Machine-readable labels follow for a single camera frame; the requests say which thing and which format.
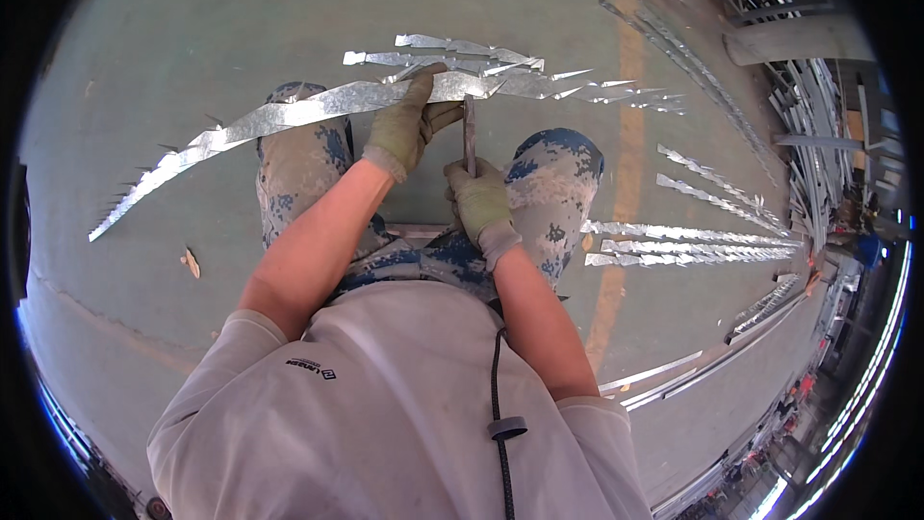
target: wheel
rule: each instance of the wheel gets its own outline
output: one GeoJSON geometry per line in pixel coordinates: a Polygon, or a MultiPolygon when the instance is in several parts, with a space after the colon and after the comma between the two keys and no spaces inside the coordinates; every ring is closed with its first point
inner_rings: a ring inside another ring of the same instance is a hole
{"type": "Polygon", "coordinates": [[[170,514],[167,505],[157,496],[154,496],[148,501],[148,505],[144,507],[144,511],[148,513],[148,517],[150,517],[151,520],[173,519],[173,514],[170,514]]]}

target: camouflage pants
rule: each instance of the camouflage pants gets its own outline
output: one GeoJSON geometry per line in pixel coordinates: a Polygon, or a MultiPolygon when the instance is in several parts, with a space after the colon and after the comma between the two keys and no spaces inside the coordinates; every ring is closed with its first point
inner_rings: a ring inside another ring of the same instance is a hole
{"type": "MultiPolygon", "coordinates": [[[[286,83],[266,102],[292,102],[324,87],[286,83]]],[[[296,127],[257,140],[257,197],[263,246],[310,208],[353,164],[347,117],[296,127]]],[[[506,169],[514,226],[536,267],[554,289],[578,243],[581,223],[603,174],[603,155],[586,136],[570,129],[533,134],[506,169]]],[[[465,232],[450,225],[423,248],[390,235],[378,214],[359,240],[353,260],[332,298],[375,282],[433,280],[460,287],[485,303],[497,298],[485,260],[465,232]]]]}

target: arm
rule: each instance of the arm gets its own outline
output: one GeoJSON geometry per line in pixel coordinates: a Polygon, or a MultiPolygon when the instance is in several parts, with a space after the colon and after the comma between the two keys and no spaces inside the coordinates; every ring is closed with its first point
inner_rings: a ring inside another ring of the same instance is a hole
{"type": "Polygon", "coordinates": [[[494,285],[510,348],[536,371],[552,399],[599,396],[574,322],[523,245],[497,260],[494,285]]]}
{"type": "Polygon", "coordinates": [[[417,167],[433,133],[462,117],[461,101],[427,104],[433,75],[445,70],[442,63],[421,69],[399,103],[375,113],[363,158],[272,242],[237,309],[270,318],[288,341],[301,337],[343,278],[385,194],[417,167]]]}
{"type": "Polygon", "coordinates": [[[317,203],[272,242],[250,275],[237,309],[270,318],[288,341],[343,278],[359,237],[395,184],[387,170],[360,159],[317,203]]]}
{"type": "Polygon", "coordinates": [[[513,228],[502,173],[483,158],[476,164],[476,177],[461,161],[447,165],[444,174],[466,234],[494,274],[510,348],[539,375],[554,400],[599,398],[575,324],[513,228]]]}

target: forearm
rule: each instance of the forearm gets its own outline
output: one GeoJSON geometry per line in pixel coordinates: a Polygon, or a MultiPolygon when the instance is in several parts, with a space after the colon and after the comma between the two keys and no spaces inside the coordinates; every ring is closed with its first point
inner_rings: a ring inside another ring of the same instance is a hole
{"type": "Polygon", "coordinates": [[[343,278],[359,237],[395,183],[361,159],[285,228],[251,274],[237,304],[272,319],[289,341],[343,278]]]}
{"type": "Polygon", "coordinates": [[[536,371],[552,398],[600,395],[574,322],[523,246],[504,253],[493,275],[507,342],[536,371]]]}

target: black cord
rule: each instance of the black cord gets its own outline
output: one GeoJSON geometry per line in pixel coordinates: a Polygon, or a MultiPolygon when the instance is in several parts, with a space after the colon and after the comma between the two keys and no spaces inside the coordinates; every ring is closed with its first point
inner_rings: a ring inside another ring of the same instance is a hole
{"type": "MultiPolygon", "coordinates": [[[[497,338],[494,340],[494,363],[491,365],[491,410],[493,411],[495,422],[501,419],[501,403],[497,399],[497,365],[501,361],[501,338],[506,332],[506,328],[498,330],[497,338]]],[[[510,466],[507,463],[507,447],[503,444],[502,438],[498,438],[496,442],[497,453],[501,458],[503,515],[506,520],[514,520],[514,491],[510,483],[510,466]]]]}

